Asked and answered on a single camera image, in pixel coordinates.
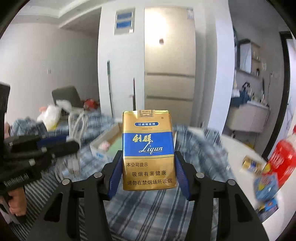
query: gold cigarette pack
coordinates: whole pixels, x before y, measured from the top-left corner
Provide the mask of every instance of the gold cigarette pack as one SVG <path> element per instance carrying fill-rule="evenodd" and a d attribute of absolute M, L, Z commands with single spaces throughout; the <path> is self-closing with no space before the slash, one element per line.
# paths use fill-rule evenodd
<path fill-rule="evenodd" d="M 176 187 L 172 122 L 167 110 L 123 113 L 123 189 Z"/>

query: plastic bag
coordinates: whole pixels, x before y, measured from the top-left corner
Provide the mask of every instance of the plastic bag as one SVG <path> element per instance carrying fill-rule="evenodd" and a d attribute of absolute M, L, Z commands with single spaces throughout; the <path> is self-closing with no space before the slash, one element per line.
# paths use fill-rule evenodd
<path fill-rule="evenodd" d="M 277 174 L 259 176 L 254 182 L 256 199 L 262 202 L 271 200 L 279 190 Z"/>
<path fill-rule="evenodd" d="M 68 100 L 57 100 L 57 106 L 70 113 L 72 111 L 72 105 Z"/>
<path fill-rule="evenodd" d="M 37 121 L 43 122 L 47 131 L 55 130 L 61 116 L 61 111 L 61 107 L 49 105 L 46 111 L 37 117 Z"/>

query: human hand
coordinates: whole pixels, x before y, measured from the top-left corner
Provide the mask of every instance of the human hand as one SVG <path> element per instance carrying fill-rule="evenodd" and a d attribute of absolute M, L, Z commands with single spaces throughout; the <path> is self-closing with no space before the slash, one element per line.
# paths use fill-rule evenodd
<path fill-rule="evenodd" d="M 23 188 L 18 188 L 8 193 L 12 197 L 8 201 L 9 211 L 11 214 L 16 216 L 23 216 L 27 211 L 27 200 Z"/>
<path fill-rule="evenodd" d="M 10 136 L 9 133 L 9 124 L 7 122 L 4 123 L 4 139 Z"/>

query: blue label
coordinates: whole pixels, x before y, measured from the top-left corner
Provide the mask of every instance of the blue label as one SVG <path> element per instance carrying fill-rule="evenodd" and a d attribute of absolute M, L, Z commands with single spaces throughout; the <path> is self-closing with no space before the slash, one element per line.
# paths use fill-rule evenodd
<path fill-rule="evenodd" d="M 252 161 L 250 164 L 249 169 L 253 172 L 255 172 L 257 170 L 257 163 L 255 161 Z"/>
<path fill-rule="evenodd" d="M 158 122 L 136 122 L 135 126 L 158 126 Z"/>
<path fill-rule="evenodd" d="M 117 20 L 119 19 L 125 19 L 125 18 L 131 18 L 133 16 L 132 12 L 122 13 L 117 15 Z"/>
<path fill-rule="evenodd" d="M 124 21 L 124 22 L 120 22 L 120 23 L 116 23 L 116 28 L 127 28 L 127 27 L 131 27 L 131 20 L 129 21 Z"/>
<path fill-rule="evenodd" d="M 103 158 L 104 156 L 102 155 L 102 154 L 100 154 L 100 153 L 96 153 L 96 156 L 97 157 L 100 157 L 100 158 Z"/>
<path fill-rule="evenodd" d="M 123 156 L 161 156 L 170 154 L 174 154 L 172 132 L 123 134 Z"/>

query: small can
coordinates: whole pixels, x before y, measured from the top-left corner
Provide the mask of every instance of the small can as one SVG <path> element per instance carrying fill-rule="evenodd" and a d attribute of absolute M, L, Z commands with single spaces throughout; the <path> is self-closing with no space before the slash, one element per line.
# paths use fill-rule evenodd
<path fill-rule="evenodd" d="M 260 174 L 262 172 L 262 164 L 253 160 L 249 156 L 245 156 L 242 167 L 255 174 Z"/>

